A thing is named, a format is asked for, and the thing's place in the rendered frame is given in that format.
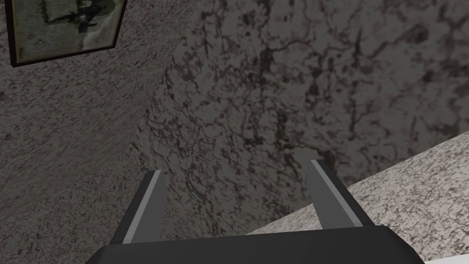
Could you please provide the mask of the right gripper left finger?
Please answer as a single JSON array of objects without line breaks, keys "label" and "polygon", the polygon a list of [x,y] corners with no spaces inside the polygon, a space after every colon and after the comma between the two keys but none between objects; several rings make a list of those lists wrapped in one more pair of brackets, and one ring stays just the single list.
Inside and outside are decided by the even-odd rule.
[{"label": "right gripper left finger", "polygon": [[167,197],[161,171],[146,172],[110,244],[161,241]]}]

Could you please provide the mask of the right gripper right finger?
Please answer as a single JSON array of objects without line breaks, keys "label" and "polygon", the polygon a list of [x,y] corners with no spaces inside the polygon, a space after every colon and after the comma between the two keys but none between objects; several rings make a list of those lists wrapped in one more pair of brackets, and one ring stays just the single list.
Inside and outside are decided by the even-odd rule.
[{"label": "right gripper right finger", "polygon": [[324,160],[310,160],[307,191],[323,229],[375,225]]}]

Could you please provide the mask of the dark framed wall picture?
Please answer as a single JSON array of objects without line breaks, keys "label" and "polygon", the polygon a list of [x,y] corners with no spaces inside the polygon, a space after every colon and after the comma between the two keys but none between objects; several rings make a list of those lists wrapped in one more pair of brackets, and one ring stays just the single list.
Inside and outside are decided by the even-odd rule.
[{"label": "dark framed wall picture", "polygon": [[113,49],[128,0],[3,0],[12,67]]}]

